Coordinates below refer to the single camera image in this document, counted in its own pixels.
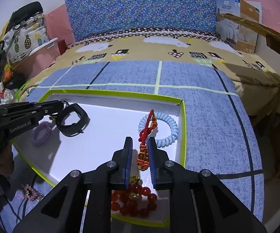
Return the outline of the left hand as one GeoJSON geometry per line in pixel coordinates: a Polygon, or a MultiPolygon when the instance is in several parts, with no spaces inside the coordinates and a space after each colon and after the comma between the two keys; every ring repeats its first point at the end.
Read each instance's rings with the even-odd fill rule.
{"type": "Polygon", "coordinates": [[[12,143],[7,145],[0,152],[0,174],[9,177],[14,172],[14,155],[11,149],[12,143]]]}

